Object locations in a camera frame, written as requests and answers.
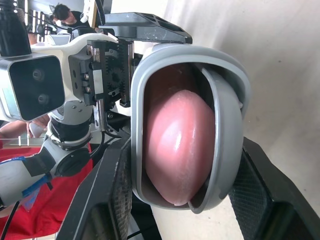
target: wire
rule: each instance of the wire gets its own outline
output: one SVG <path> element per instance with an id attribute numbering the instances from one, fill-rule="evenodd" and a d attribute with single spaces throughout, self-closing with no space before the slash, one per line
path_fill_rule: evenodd
<path id="1" fill-rule="evenodd" d="M 106 146 L 106 145 L 108 145 L 110 142 L 112 142 L 115 139 L 116 139 L 115 137 L 112 137 L 108 141 L 106 141 L 103 145 Z"/>
<path id="2" fill-rule="evenodd" d="M 7 232 L 8 232 L 10 223 L 11 223 L 11 220 L 12 220 L 12 218 L 14 217 L 15 212 L 16 212 L 19 204 L 20 204 L 19 201 L 17 201 L 17 202 L 15 203 L 15 205 L 14 205 L 14 207 L 13 207 L 11 213 L 10 213 L 10 216 L 8 217 L 8 219 L 7 219 L 6 223 L 5 223 L 5 226 L 4 226 L 4 228 L 3 228 L 3 231 L 2 231 L 2 234 L 1 234 L 0 240 L 5 240 L 5 237 L 6 237 L 6 235 L 7 235 Z"/>
<path id="3" fill-rule="evenodd" d="M 102 131 L 101 134 L 102 134 L 102 136 L 101 136 L 101 142 L 100 142 L 98 148 L 97 148 L 96 150 L 94 150 L 94 151 L 90 154 L 90 158 L 91 158 L 91 159 L 94 158 L 94 157 L 98 154 L 98 152 L 101 150 L 101 148 L 102 148 L 103 145 L 104 145 L 104 142 L 105 142 L 105 133 Z"/>
<path id="4" fill-rule="evenodd" d="M 145 229 L 136 231 L 135 233 L 130 234 L 126 239 L 131 239 L 131 238 L 133 238 L 133 237 L 135 237 L 135 236 L 137 236 L 137 235 L 139 235 L 139 234 L 142 234 L 143 232 L 145 232 L 145 231 L 147 231 L 147 230 L 149 230 L 149 229 L 152 229 L 153 227 L 154 227 L 154 226 L 150 226 L 150 227 L 147 227 L 147 228 L 145 228 Z"/>
<path id="5" fill-rule="evenodd" d="M 96 11 L 97 11 L 98 14 L 99 14 L 100 24 L 102 25 L 102 18 L 101 18 L 101 14 L 100 14 L 100 11 L 99 11 L 99 7 L 98 7 L 97 0 L 95 0 L 95 5 L 96 5 Z"/>

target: gray plastic housing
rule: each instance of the gray plastic housing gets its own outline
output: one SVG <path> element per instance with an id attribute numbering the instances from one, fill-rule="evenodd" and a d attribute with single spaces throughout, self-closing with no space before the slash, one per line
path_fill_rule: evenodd
<path id="1" fill-rule="evenodd" d="M 183 206 L 167 202 L 152 185 L 143 168 L 144 91 L 150 76 L 174 64 L 192 63 L 208 81 L 214 102 L 215 144 L 210 176 Z M 233 57 L 206 47 L 158 44 L 147 50 L 131 83 L 131 176 L 135 195 L 160 208 L 194 213 L 217 206 L 228 194 L 236 178 L 243 144 L 243 118 L 251 98 L 251 87 L 241 64 Z"/>

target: pink soap bar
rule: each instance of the pink soap bar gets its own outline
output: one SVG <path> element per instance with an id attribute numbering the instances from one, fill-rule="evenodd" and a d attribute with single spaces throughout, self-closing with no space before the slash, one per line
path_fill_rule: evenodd
<path id="1" fill-rule="evenodd" d="M 150 109 L 144 164 L 169 203 L 186 204 L 207 179 L 213 163 L 215 115 L 196 93 L 180 90 Z"/>

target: red shirt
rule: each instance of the red shirt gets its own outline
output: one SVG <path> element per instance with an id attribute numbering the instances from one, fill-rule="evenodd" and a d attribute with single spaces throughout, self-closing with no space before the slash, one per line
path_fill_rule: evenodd
<path id="1" fill-rule="evenodd" d="M 0 162 L 19 156 L 27 157 L 38 153 L 39 150 L 39 147 L 1 149 Z M 92 161 L 90 161 L 75 176 L 53 179 L 51 191 L 47 185 L 43 185 L 29 212 L 23 206 L 15 212 L 5 239 L 32 239 L 58 232 L 78 186 L 92 168 Z M 0 233 L 5 227 L 7 218 L 0 218 Z"/>

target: floor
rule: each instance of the floor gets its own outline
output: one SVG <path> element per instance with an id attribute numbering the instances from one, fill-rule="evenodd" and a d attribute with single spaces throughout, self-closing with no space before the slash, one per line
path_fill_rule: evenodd
<path id="1" fill-rule="evenodd" d="M 195 45 L 238 59 L 253 91 L 245 136 L 320 214 L 318 0 L 114 0 L 111 11 L 156 14 L 189 32 Z M 163 240 L 242 239 L 229 199 L 200 215 L 153 213 Z"/>

